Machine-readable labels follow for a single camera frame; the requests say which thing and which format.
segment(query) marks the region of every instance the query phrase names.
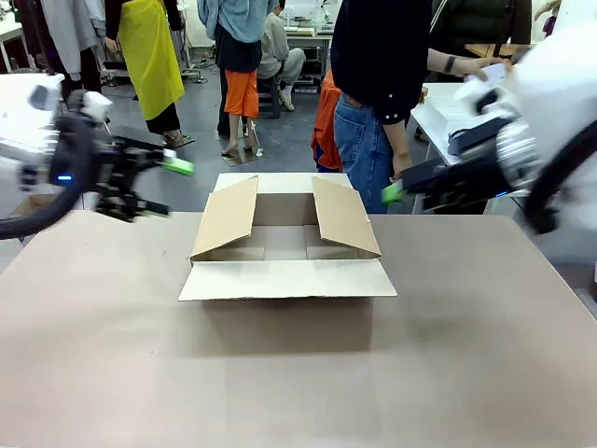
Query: yellow apron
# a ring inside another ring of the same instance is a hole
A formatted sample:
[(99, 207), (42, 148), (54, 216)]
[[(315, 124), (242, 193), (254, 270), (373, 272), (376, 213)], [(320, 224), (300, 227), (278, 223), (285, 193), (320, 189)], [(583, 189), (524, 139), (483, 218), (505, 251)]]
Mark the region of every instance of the yellow apron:
[(154, 119), (185, 94), (162, 0), (122, 5), (120, 46), (145, 119)]

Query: light blue sweatshirt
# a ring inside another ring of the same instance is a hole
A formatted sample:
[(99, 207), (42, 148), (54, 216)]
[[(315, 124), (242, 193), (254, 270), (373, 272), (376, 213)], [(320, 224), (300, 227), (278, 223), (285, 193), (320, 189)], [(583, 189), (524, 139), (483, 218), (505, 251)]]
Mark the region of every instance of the light blue sweatshirt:
[(232, 37), (252, 44), (261, 40), (265, 18), (278, 0), (199, 0), (199, 19), (207, 29), (207, 36), (215, 39), (218, 22)]

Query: chair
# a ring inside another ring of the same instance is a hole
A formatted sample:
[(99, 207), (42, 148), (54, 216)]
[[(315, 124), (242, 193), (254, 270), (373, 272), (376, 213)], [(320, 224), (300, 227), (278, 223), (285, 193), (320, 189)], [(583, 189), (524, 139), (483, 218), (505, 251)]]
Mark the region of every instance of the chair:
[(271, 111), (273, 119), (280, 118), (280, 99), (278, 97), (278, 84), (270, 77), (268, 79), (257, 79), (257, 93), (259, 95), (259, 109)]

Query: orange pants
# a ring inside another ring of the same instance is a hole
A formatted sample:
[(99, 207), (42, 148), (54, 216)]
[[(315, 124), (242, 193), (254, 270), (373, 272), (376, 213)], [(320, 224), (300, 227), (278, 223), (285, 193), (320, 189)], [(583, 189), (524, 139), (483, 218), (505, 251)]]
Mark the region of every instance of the orange pants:
[(248, 73), (226, 70), (228, 94), (224, 112), (256, 119), (259, 115), (259, 95), (257, 95), (257, 70)]

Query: robotic arm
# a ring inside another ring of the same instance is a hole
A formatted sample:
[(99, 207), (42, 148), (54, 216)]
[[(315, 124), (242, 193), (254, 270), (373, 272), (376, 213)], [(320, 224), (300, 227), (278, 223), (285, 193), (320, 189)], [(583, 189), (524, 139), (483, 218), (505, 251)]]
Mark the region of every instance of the robotic arm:
[(471, 84), (466, 99), (496, 118), (454, 137), (460, 163), (406, 170), (402, 191), (436, 209), (528, 189), (524, 217), (538, 233), (565, 220), (596, 227), (596, 38), (594, 23), (549, 37), (515, 66), (508, 91)]
[(168, 207), (141, 199), (132, 189), (153, 167), (192, 175), (193, 165), (176, 158), (151, 135), (105, 126), (110, 101), (96, 92), (75, 92), (70, 111), (60, 116), (62, 76), (0, 77), (0, 185), (16, 182), (63, 186), (47, 207), (28, 217), (0, 220), (0, 240), (36, 233), (64, 217), (87, 191), (98, 193), (95, 211), (132, 222), (146, 213), (167, 216)]

